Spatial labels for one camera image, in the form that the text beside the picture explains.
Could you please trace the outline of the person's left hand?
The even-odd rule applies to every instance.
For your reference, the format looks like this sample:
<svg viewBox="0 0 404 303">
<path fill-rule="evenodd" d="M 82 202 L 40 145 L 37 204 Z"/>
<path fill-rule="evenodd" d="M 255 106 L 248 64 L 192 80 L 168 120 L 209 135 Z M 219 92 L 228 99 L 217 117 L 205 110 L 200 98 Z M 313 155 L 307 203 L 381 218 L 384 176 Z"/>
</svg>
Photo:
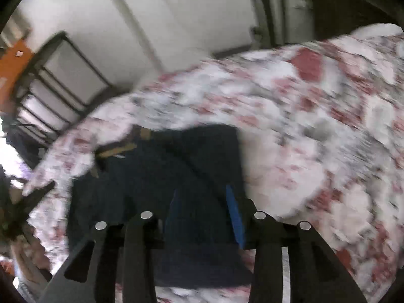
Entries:
<svg viewBox="0 0 404 303">
<path fill-rule="evenodd" d="M 32 237 L 27 241 L 24 236 L 18 236 L 10 249 L 19 284 L 40 296 L 52 278 L 51 262 L 40 240 Z"/>
</svg>

